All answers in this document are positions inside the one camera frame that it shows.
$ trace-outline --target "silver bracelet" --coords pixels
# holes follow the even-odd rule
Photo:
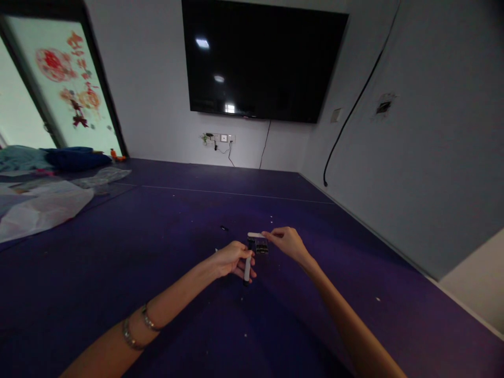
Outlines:
[[[145,325],[151,331],[159,332],[159,331],[161,331],[163,329],[163,327],[161,327],[161,328],[156,327],[154,325],[154,323],[152,322],[152,320],[150,320],[149,317],[147,316],[147,303],[144,304],[143,307],[142,307],[142,315],[143,315],[143,321],[144,321]]]
[[[131,336],[130,317],[127,317],[122,324],[122,334],[124,336],[124,340],[126,341],[126,344],[128,344],[128,346],[131,349],[141,351],[147,347],[147,345],[138,344],[137,341],[133,338],[133,336]]]

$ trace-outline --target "blue blanket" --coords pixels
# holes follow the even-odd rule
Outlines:
[[[0,172],[52,170],[46,159],[47,152],[30,147],[13,145],[0,150]]]
[[[43,149],[47,152],[47,162],[56,169],[66,172],[79,172],[109,164],[112,159],[106,155],[93,154],[89,147],[68,147],[64,149]]]

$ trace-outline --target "glass door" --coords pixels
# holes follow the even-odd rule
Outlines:
[[[6,21],[64,146],[119,152],[80,23],[13,16]]]
[[[0,145],[55,148],[7,47],[0,39]]]
[[[3,0],[0,35],[57,147],[128,156],[83,0]]]

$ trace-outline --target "black cable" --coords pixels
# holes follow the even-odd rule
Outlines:
[[[233,160],[231,160],[231,146],[233,145],[233,141],[230,141],[229,142],[229,155],[227,156],[227,158],[229,159],[229,161],[231,162],[231,164],[233,166],[235,166],[235,163],[233,163]]]
[[[392,23],[390,24],[390,29],[388,31],[389,33],[387,34],[385,42],[383,43],[382,50],[380,51],[380,54],[378,55],[378,57],[376,59],[376,62],[374,63],[373,69],[371,70],[371,73],[369,74],[369,77],[366,80],[366,84],[364,84],[364,87],[362,88],[361,93],[359,94],[359,97],[357,97],[357,101],[355,102],[355,104],[353,105],[352,109],[350,110],[350,113],[348,114],[347,118],[345,119],[345,123],[341,127],[340,133],[338,134],[338,137],[336,138],[336,141],[334,142],[334,145],[332,146],[331,153],[329,154],[329,157],[327,158],[327,161],[326,161],[326,164],[325,164],[325,168],[324,168],[324,177],[323,177],[323,179],[324,179],[324,186],[325,187],[328,186],[328,183],[325,180],[326,179],[325,176],[326,176],[327,166],[329,165],[329,161],[331,160],[331,156],[332,156],[332,153],[334,151],[334,148],[336,147],[338,141],[340,140],[341,133],[343,132],[343,129],[347,125],[347,122],[350,119],[350,116],[352,115],[353,110],[355,109],[355,107],[359,103],[359,100],[361,99],[362,94],[366,90],[366,87],[368,86],[369,81],[371,80],[371,77],[373,76],[374,70],[376,69],[376,66],[378,65],[378,62],[380,61],[380,58],[382,57],[383,51],[385,50],[385,46],[387,45],[387,42],[389,41],[389,37],[390,37],[390,33],[392,32],[392,28],[394,27],[395,19],[397,17],[397,13],[399,12],[399,7],[400,6],[401,6],[401,0],[399,0],[398,3],[397,3],[397,9],[395,10],[394,18],[392,19]]]
[[[271,127],[271,120],[269,120],[269,125],[268,125],[268,133],[266,134],[266,140],[264,141],[264,148],[262,149],[262,155],[261,155],[261,163],[259,164],[259,169],[261,169],[262,163],[263,163],[263,156],[264,156],[264,150],[266,149],[266,143],[268,142],[268,135],[269,135],[269,128]]]

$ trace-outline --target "television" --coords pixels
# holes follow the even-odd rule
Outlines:
[[[191,111],[317,123],[348,15],[182,0]]]

